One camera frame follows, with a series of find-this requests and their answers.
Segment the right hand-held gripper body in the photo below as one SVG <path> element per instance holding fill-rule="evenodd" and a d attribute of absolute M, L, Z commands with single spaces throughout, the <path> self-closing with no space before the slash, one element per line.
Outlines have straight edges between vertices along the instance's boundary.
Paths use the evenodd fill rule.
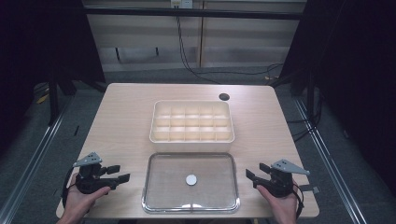
<path fill-rule="evenodd" d="M 270 185 L 267 190 L 275 197 L 282 198 L 293 193 L 293 174 L 310 175 L 304 168 L 282 159 L 269 166 L 271 168 Z"/>

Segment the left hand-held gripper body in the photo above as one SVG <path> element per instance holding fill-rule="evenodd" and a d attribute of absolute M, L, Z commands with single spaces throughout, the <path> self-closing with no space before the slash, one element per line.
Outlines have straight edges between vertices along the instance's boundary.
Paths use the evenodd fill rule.
<path fill-rule="evenodd" d="M 101 178 L 106 168 L 101 165 L 102 159 L 96 152 L 76 161 L 73 167 L 79 168 L 75 185 L 81 193 L 91 194 L 103 187 L 109 187 L 112 178 Z"/>

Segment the person's right hand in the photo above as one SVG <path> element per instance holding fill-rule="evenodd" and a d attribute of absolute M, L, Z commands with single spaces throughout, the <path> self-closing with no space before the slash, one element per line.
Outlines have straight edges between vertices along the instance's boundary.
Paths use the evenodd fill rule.
<path fill-rule="evenodd" d="M 297 198 L 294 194 L 277 198 L 263 186 L 258 186 L 257 191 L 269 203 L 278 224 L 297 224 Z"/>

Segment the person's left hand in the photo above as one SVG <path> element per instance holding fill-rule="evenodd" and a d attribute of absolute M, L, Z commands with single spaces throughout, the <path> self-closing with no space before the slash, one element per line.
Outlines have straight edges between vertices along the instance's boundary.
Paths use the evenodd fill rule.
<path fill-rule="evenodd" d="M 81 193 L 76 186 L 68 188 L 64 213 L 56 224 L 80 224 L 95 202 L 108 194 L 110 187 L 103 187 L 91 194 Z"/>

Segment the clear plastic lid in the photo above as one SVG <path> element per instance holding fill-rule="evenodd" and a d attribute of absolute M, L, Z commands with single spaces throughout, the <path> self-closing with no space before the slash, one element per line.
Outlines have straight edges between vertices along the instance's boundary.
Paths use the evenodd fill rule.
<path fill-rule="evenodd" d="M 186 177 L 197 183 L 188 186 Z M 156 153 L 150 156 L 142 207 L 150 214 L 233 213 L 240 205 L 228 153 Z"/>

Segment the white compartment storage box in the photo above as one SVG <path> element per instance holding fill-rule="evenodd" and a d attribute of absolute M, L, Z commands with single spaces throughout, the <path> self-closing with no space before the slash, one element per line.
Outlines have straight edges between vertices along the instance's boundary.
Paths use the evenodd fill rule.
<path fill-rule="evenodd" d="M 230 107 L 223 101 L 158 101 L 149 140 L 157 152 L 228 152 L 234 141 Z"/>

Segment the black metal stand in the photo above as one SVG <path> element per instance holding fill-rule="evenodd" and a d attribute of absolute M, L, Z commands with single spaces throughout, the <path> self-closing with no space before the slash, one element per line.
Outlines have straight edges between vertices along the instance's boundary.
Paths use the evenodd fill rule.
<path fill-rule="evenodd" d="M 59 101 L 58 101 L 58 85 L 55 80 L 49 82 L 49 104 L 50 104 L 50 118 L 49 126 L 53 125 L 58 118 Z"/>

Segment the dark curtain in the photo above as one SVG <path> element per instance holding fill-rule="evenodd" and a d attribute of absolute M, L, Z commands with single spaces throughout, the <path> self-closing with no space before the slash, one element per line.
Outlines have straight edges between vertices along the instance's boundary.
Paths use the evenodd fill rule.
<path fill-rule="evenodd" d="M 315 83 L 396 197 L 396 0 L 306 0 L 280 76 Z"/>
<path fill-rule="evenodd" d="M 82 0 L 0 0 L 0 157 L 22 129 L 34 88 L 105 80 Z"/>

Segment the metal floor rail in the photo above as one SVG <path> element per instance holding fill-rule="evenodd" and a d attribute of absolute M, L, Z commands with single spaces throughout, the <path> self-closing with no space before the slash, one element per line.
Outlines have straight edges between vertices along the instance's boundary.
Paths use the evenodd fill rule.
<path fill-rule="evenodd" d="M 352 222 L 354 224 L 369 224 L 361 210 L 361 207 L 356 201 L 356 198 L 352 194 L 345 179 L 341 175 L 317 126 L 308 119 L 308 111 L 306 106 L 304 105 L 304 102 L 301 99 L 295 99 L 294 103 L 296 104 L 300 116 L 304 121 L 304 125 L 306 126 L 306 129 L 310 134 L 310 137 L 318 151 L 318 154 L 321 157 Z"/>
<path fill-rule="evenodd" d="M 35 148 L 33 157 L 29 160 L 19 179 L 17 185 L 7 197 L 4 206 L 0 209 L 0 224 L 11 224 L 15 214 L 21 205 L 21 202 L 29 189 L 40 164 L 42 163 L 47 151 L 50 148 L 53 138 L 58 132 L 63 119 L 64 113 L 72 104 L 73 97 L 68 98 L 59 114 L 55 117 L 51 125 L 46 129 L 40 143 Z"/>

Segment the black horizontal frame bar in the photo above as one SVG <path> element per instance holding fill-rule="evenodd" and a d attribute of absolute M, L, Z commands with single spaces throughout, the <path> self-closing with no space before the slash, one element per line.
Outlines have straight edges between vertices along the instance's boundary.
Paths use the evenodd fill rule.
<path fill-rule="evenodd" d="M 84 7 L 86 14 L 298 21 L 303 13 L 185 8 Z"/>

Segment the white wall socket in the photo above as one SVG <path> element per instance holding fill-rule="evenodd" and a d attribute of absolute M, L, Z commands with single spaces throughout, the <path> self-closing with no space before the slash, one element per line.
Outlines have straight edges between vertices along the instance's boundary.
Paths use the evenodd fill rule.
<path fill-rule="evenodd" d="M 193 9 L 192 0 L 170 0 L 171 8 Z"/>

